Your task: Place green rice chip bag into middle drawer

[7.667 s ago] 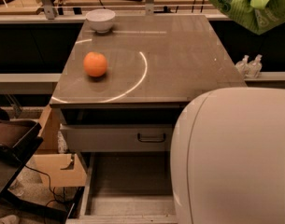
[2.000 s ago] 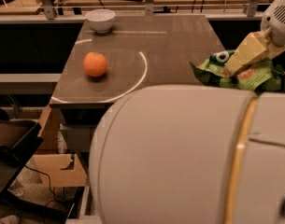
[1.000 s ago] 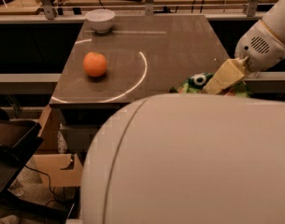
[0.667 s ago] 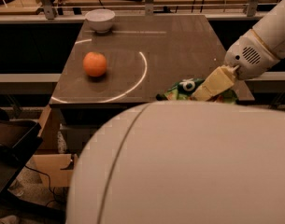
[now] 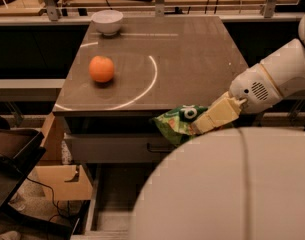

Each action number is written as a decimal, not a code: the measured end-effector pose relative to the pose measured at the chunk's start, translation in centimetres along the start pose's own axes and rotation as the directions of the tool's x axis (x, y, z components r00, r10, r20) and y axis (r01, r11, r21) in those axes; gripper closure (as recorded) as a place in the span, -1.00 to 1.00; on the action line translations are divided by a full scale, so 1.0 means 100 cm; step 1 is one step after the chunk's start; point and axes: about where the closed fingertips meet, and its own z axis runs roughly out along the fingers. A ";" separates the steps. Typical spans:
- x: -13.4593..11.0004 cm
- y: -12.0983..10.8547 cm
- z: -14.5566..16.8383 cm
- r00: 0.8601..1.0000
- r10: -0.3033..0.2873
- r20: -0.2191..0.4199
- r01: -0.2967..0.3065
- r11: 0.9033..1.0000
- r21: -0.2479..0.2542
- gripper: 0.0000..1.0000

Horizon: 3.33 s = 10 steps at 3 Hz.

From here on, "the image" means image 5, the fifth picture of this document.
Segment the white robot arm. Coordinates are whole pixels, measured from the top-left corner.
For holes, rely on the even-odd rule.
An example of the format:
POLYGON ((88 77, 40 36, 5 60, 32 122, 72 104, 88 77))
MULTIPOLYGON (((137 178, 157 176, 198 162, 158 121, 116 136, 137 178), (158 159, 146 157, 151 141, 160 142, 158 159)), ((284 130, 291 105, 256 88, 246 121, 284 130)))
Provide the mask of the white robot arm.
POLYGON ((305 131, 230 128, 183 144, 143 186, 128 240, 305 240, 305 131))

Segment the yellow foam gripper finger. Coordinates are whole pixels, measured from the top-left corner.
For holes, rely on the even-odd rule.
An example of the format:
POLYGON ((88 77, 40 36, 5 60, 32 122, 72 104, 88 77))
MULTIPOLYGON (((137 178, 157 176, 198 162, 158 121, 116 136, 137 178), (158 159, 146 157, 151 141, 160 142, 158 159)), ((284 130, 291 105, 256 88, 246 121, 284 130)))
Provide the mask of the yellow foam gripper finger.
POLYGON ((245 99, 236 99, 225 92, 203 112, 191 128, 196 134, 204 134, 239 118, 245 99))

